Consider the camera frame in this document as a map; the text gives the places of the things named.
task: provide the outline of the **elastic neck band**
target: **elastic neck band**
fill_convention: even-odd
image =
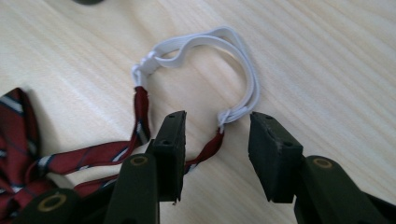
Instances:
[[[220,132],[224,132],[224,124],[240,119],[258,103],[260,97],[260,85],[256,72],[246,53],[238,34],[229,27],[220,27],[206,33],[195,35],[182,35],[167,39],[157,44],[151,52],[143,58],[140,64],[132,68],[132,77],[136,86],[147,89],[148,75],[153,74],[157,68],[179,67],[183,63],[187,50],[200,46],[209,45],[229,51],[241,64],[247,76],[247,90],[244,97],[237,105],[218,113],[218,126]],[[178,50],[173,58],[163,58],[164,55]]]

